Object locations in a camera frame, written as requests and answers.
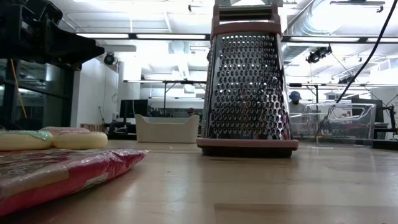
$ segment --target black equipment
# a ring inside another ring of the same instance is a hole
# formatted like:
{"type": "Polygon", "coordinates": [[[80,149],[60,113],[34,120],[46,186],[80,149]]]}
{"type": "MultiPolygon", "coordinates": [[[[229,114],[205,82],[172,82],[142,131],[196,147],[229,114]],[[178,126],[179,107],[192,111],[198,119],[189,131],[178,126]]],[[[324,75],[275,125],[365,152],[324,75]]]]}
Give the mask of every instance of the black equipment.
{"type": "Polygon", "coordinates": [[[352,75],[348,75],[347,77],[340,78],[340,79],[338,80],[338,83],[337,83],[337,84],[347,84],[347,83],[349,83],[352,79],[353,79],[353,76],[352,76],[352,75]]]}
{"type": "Polygon", "coordinates": [[[106,56],[104,57],[104,63],[107,65],[114,65],[118,62],[118,60],[114,57],[114,52],[108,52],[106,53],[106,56]]]}
{"type": "Polygon", "coordinates": [[[95,40],[58,28],[61,19],[48,0],[0,0],[0,58],[76,69],[104,53],[95,40]]]}
{"type": "Polygon", "coordinates": [[[307,57],[306,61],[308,63],[317,63],[319,60],[326,57],[326,55],[331,54],[333,51],[331,50],[330,45],[327,47],[319,47],[314,51],[310,52],[310,55],[307,57]]]}
{"type": "Polygon", "coordinates": [[[126,123],[126,118],[135,118],[135,114],[147,116],[147,107],[148,100],[122,100],[120,103],[120,117],[126,123]]]}
{"type": "MultiPolygon", "coordinates": [[[[368,100],[368,99],[360,99],[360,98],[352,98],[352,103],[370,103],[376,105],[376,118],[375,122],[383,123],[384,115],[383,115],[383,102],[381,100],[368,100]]],[[[362,109],[353,109],[353,116],[360,115],[362,113],[362,109]]]]}
{"type": "Polygon", "coordinates": [[[392,132],[394,134],[398,134],[398,129],[396,128],[396,119],[394,106],[383,107],[383,110],[388,110],[391,119],[391,127],[392,128],[375,128],[374,129],[374,140],[373,140],[373,148],[374,149],[389,149],[389,150],[397,150],[398,149],[398,141],[396,139],[391,140],[382,140],[376,139],[377,133],[387,133],[392,132]]]}

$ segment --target window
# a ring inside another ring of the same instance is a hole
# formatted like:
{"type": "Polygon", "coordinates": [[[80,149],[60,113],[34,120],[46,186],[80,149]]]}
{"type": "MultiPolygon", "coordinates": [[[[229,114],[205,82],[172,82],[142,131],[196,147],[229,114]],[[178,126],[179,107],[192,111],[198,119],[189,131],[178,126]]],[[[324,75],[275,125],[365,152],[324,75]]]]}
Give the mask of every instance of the window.
{"type": "Polygon", "coordinates": [[[7,60],[0,59],[0,80],[1,80],[1,77],[2,78],[6,77],[6,71],[7,71],[7,60]]]}
{"type": "Polygon", "coordinates": [[[23,88],[20,88],[19,92],[24,107],[18,96],[15,118],[16,124],[20,127],[27,130],[39,130],[47,126],[69,126],[63,119],[68,116],[63,110],[63,99],[23,88]]]}
{"type": "Polygon", "coordinates": [[[3,98],[4,98],[4,85],[0,85],[0,114],[2,111],[3,98]]]}
{"type": "Polygon", "coordinates": [[[9,130],[69,126],[73,71],[22,60],[12,62],[19,86],[11,61],[0,59],[0,76],[5,77],[0,83],[0,126],[9,130]]]}
{"type": "Polygon", "coordinates": [[[58,94],[69,94],[66,92],[65,82],[67,80],[65,70],[54,65],[41,65],[21,61],[19,70],[19,82],[29,84],[36,88],[51,91],[58,94]]]}

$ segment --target green frosting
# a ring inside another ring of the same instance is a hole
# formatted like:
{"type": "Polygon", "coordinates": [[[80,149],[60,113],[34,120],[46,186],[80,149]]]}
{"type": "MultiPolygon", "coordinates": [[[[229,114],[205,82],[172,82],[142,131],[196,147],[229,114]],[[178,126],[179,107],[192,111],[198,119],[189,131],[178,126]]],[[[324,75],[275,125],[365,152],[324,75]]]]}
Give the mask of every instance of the green frosting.
{"type": "Polygon", "coordinates": [[[0,134],[28,134],[43,141],[48,141],[52,138],[52,134],[48,131],[0,131],[0,134]]]}

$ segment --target wooden countertop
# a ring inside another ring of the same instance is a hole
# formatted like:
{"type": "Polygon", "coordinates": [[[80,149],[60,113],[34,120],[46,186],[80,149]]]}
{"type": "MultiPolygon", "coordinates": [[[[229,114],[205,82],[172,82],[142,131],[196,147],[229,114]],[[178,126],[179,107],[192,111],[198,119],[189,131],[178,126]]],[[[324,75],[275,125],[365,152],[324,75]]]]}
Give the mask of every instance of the wooden countertop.
{"type": "Polygon", "coordinates": [[[398,223],[395,151],[300,146],[290,159],[237,159],[188,144],[109,146],[151,152],[113,181],[0,223],[398,223]]]}

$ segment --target person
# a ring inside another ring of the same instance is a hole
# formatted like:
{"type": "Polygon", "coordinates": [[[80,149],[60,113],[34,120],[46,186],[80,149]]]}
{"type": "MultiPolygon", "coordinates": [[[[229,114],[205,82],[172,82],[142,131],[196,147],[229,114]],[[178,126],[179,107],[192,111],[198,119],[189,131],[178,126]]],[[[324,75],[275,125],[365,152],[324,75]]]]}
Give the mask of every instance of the person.
{"type": "Polygon", "coordinates": [[[189,115],[189,117],[195,115],[195,110],[193,108],[189,108],[188,109],[188,115],[189,115]]]}
{"type": "Polygon", "coordinates": [[[289,98],[292,100],[289,102],[290,115],[302,114],[304,112],[305,105],[300,103],[301,96],[297,91],[293,91],[289,98]]]}

